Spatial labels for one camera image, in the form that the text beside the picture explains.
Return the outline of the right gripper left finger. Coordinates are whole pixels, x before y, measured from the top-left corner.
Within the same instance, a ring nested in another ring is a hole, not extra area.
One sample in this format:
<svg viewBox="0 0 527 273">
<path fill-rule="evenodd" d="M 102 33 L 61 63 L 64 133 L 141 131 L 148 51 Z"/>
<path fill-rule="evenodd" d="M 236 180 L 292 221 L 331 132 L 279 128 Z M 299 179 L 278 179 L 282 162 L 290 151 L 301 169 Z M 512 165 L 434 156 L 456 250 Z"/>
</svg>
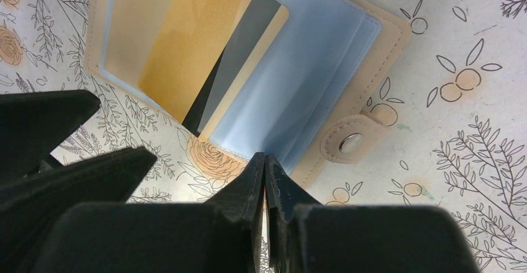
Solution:
<svg viewBox="0 0 527 273">
<path fill-rule="evenodd" d="M 265 155 L 204 203 L 83 203 L 55 224 L 32 272 L 257 272 Z"/>
</svg>

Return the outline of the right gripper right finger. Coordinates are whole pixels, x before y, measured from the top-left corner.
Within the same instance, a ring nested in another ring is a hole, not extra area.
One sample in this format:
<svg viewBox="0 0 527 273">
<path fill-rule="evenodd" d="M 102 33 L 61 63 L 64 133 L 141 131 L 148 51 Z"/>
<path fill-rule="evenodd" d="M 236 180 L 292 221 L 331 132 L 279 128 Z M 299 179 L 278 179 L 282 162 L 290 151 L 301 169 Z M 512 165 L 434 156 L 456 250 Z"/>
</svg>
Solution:
<svg viewBox="0 0 527 273">
<path fill-rule="evenodd" d="M 265 158 L 276 272 L 477 272 L 461 229 L 433 206 L 326 206 Z"/>
</svg>

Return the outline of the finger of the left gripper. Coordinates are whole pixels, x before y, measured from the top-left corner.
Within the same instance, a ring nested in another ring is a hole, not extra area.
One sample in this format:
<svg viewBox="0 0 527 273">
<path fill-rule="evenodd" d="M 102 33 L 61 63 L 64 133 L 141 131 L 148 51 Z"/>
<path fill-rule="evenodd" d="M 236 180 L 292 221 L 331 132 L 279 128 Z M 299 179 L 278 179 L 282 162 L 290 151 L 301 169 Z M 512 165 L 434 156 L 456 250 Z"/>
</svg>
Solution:
<svg viewBox="0 0 527 273">
<path fill-rule="evenodd" d="M 86 90 L 1 95 L 1 183 L 35 170 L 100 104 Z"/>
<path fill-rule="evenodd" d="M 126 148 L 1 186 L 1 272 L 31 267 L 55 222 L 85 202 L 125 202 L 156 163 Z"/>
</svg>

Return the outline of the beige card holder wallet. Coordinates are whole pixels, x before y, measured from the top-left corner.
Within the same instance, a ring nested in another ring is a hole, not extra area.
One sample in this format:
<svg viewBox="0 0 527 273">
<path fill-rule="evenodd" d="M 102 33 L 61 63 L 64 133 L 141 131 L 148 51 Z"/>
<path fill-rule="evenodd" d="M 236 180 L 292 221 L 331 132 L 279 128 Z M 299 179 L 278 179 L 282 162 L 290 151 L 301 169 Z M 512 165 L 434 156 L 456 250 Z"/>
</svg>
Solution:
<svg viewBox="0 0 527 273">
<path fill-rule="evenodd" d="M 265 152 L 306 187 L 327 162 L 358 163 L 389 126 L 385 111 L 365 105 L 408 42 L 410 25 L 366 0 L 277 1 L 288 19 L 211 137 L 187 130 L 183 149 L 213 184 Z M 111 6 L 91 0 L 85 68 L 176 120 L 104 69 Z"/>
</svg>

